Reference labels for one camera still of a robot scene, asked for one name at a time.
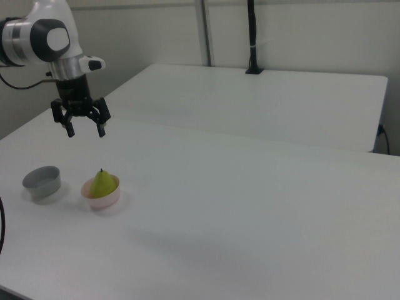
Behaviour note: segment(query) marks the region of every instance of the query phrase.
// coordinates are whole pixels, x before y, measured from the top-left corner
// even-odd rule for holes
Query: pear
[[[94,198],[101,198],[110,195],[117,189],[117,184],[107,171],[101,169],[97,172],[90,187],[90,194]]]

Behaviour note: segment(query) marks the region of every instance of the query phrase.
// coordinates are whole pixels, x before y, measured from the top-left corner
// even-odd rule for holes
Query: table surface
[[[388,79],[152,65],[112,92],[119,118],[369,152]]]
[[[397,300],[400,159],[46,111],[0,141],[0,285],[34,300]],[[61,189],[22,187],[55,165]],[[121,198],[80,195],[104,168]]]

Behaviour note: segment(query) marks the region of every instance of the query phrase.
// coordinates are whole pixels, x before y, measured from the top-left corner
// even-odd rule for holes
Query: black cable
[[[3,250],[4,236],[6,235],[6,217],[4,215],[4,206],[0,198],[0,216],[1,216],[1,235],[0,235],[0,254]]]
[[[13,89],[31,89],[34,88],[35,86],[38,86],[39,84],[43,83],[43,80],[40,80],[39,82],[32,84],[31,86],[26,86],[26,87],[17,87],[17,86],[13,86],[12,84],[9,84],[0,74],[0,79],[2,82],[4,82],[7,86],[9,86],[10,88]]]
[[[255,31],[255,33],[254,33],[254,35],[256,36],[256,39],[257,39],[257,20],[256,20],[256,15],[254,15],[254,31]],[[251,56],[250,56],[250,58],[249,58],[249,69],[250,69],[250,66],[251,66]]]
[[[386,133],[386,130],[384,128],[382,128],[382,133],[385,135],[385,139],[386,139],[387,155],[390,155],[389,138],[388,138],[388,134]]]

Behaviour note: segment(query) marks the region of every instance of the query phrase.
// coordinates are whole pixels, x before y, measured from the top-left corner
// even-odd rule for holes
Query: white wall
[[[214,65],[246,68],[246,2],[222,2],[209,1]],[[382,121],[392,153],[400,155],[399,2],[263,4],[256,6],[256,16],[258,56],[265,68],[388,77]],[[382,136],[380,153],[386,152],[383,142]]]
[[[88,76],[94,97],[106,96],[153,63],[203,64],[194,5],[73,9],[73,14],[85,54],[107,64]]]
[[[204,64],[194,0],[68,2],[84,53],[107,64],[105,70],[88,75],[94,98],[106,96],[153,63]],[[0,0],[0,19],[24,16],[30,8],[31,1]],[[43,79],[47,67],[0,71],[10,83],[25,86]],[[0,82],[0,139],[49,108],[57,97],[54,84],[15,91]]]
[[[0,0],[0,19],[23,16],[30,8],[30,1]],[[13,85],[28,86],[44,79],[47,68],[45,66],[3,67],[0,72]],[[53,84],[42,84],[28,91],[17,91],[0,81],[0,139],[50,108],[50,102],[56,97],[57,90]]]

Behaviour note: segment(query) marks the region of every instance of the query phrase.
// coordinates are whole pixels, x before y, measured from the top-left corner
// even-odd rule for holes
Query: black joint cap
[[[95,71],[101,69],[101,62],[100,61],[89,61],[89,69],[90,71]]]

